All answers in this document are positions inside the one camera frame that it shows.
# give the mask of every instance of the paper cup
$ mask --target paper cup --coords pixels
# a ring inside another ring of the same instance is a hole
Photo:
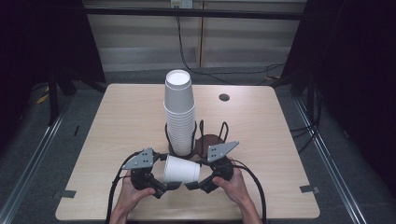
[[[165,109],[171,113],[183,114],[194,107],[190,74],[183,70],[173,70],[166,75]]]
[[[198,181],[200,165],[193,161],[168,155],[163,171],[163,182],[182,182],[183,184]]]

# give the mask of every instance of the finger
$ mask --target finger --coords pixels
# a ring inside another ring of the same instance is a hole
[[[221,187],[221,188],[228,188],[228,181],[226,181],[225,179],[223,179],[223,178],[221,178],[221,177],[219,177],[219,176],[215,176],[215,177],[213,177],[213,179],[212,179],[212,182],[215,184],[215,185],[217,185],[217,186],[219,186],[219,187]]]
[[[229,158],[230,158],[231,163],[232,163],[233,165],[236,165],[235,160],[234,160],[232,157],[229,157]]]
[[[124,178],[122,179],[122,183],[130,183],[131,182],[131,170],[128,170],[125,173]]]
[[[138,200],[140,201],[141,199],[143,199],[143,198],[145,198],[145,197],[147,197],[147,196],[149,196],[149,195],[152,195],[152,194],[154,194],[154,193],[155,193],[155,190],[154,190],[154,189],[152,189],[152,188],[146,188],[146,189],[139,190],[139,191],[137,192],[136,197],[137,197]]]

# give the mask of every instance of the wrist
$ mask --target wrist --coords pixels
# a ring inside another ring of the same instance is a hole
[[[115,207],[110,217],[110,224],[124,224],[128,218],[128,212],[122,208]]]
[[[250,197],[243,198],[236,203],[239,208],[249,208],[251,206],[254,206],[254,202],[251,200]]]

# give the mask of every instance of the power outlet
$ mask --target power outlet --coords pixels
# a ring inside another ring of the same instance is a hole
[[[171,8],[181,8],[181,0],[171,0]]]
[[[181,8],[192,8],[192,0],[181,0]]]

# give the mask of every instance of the stack of white paper cups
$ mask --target stack of white paper cups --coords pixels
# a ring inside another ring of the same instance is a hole
[[[189,155],[195,129],[195,103],[190,74],[183,70],[168,73],[163,101],[169,140],[175,154]]]

